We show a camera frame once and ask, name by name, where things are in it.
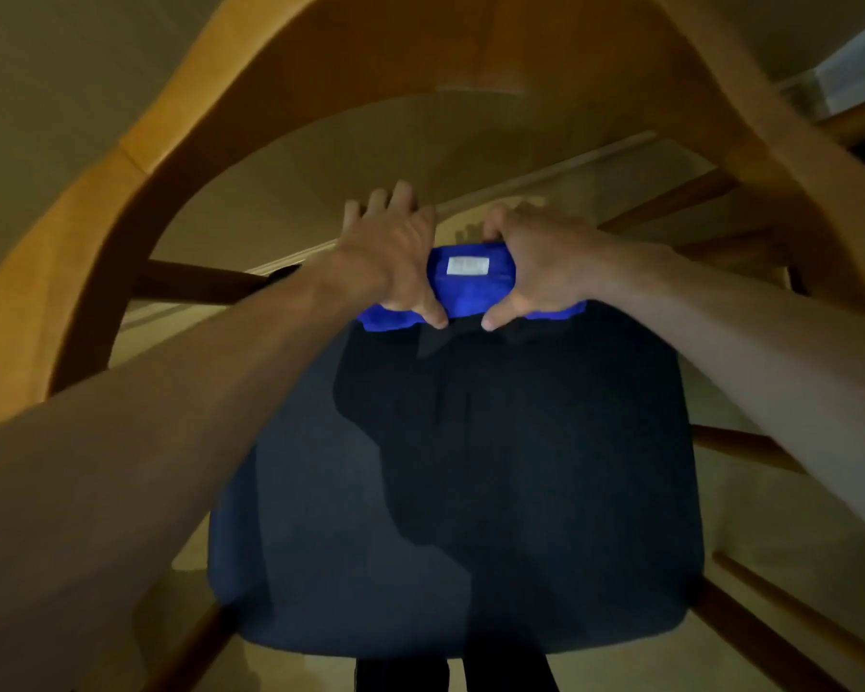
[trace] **hand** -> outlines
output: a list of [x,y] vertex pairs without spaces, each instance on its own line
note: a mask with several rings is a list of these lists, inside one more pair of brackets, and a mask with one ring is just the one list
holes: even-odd
[[346,202],[343,233],[334,251],[360,259],[382,275],[378,302],[384,308],[414,311],[441,329],[448,325],[448,315],[426,274],[435,226],[435,209],[418,209],[413,187],[401,181],[390,200],[384,189],[373,191],[364,215],[358,201]]
[[596,231],[585,219],[523,202],[494,207],[484,220],[484,239],[507,242],[516,263],[516,286],[484,315],[495,330],[533,311],[563,311],[578,301],[602,298],[611,264],[634,245]]

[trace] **white label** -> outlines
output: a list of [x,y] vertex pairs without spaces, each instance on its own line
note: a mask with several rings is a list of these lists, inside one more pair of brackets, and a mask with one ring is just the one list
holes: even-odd
[[490,271],[490,257],[449,257],[446,274],[483,277]]

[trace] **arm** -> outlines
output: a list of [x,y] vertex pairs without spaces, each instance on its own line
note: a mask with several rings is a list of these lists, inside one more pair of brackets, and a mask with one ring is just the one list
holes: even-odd
[[584,299],[619,308],[865,519],[865,317],[584,226],[531,207],[492,211],[485,232],[506,238],[518,278],[484,326]]
[[[432,209],[346,204],[333,251],[0,426],[0,689],[70,689],[167,567],[301,371],[375,302],[447,323]],[[23,651],[25,664],[20,664]]]

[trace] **curved wooden chair back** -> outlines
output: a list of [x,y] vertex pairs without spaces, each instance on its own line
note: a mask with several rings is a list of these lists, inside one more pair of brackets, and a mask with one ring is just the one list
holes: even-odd
[[[224,0],[154,104],[0,266],[0,421],[105,369],[136,290],[186,288],[168,273],[205,278],[156,265],[156,285],[139,281],[174,215],[219,173],[323,117],[444,90],[528,93],[676,139],[721,170],[610,230],[743,184],[807,290],[865,312],[865,167],[784,104],[697,0]],[[865,111],[834,130],[865,137]],[[696,254],[774,257],[771,237]],[[240,298],[249,277],[196,298]],[[739,605],[713,587],[698,611],[774,680],[839,688],[806,659],[763,651],[753,640],[775,635],[726,615]]]

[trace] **chair seat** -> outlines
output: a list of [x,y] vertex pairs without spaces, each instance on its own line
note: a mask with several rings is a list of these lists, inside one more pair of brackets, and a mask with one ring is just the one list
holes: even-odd
[[593,301],[496,333],[351,325],[210,525],[219,602],[274,649],[556,652],[667,631],[704,563],[676,355]]

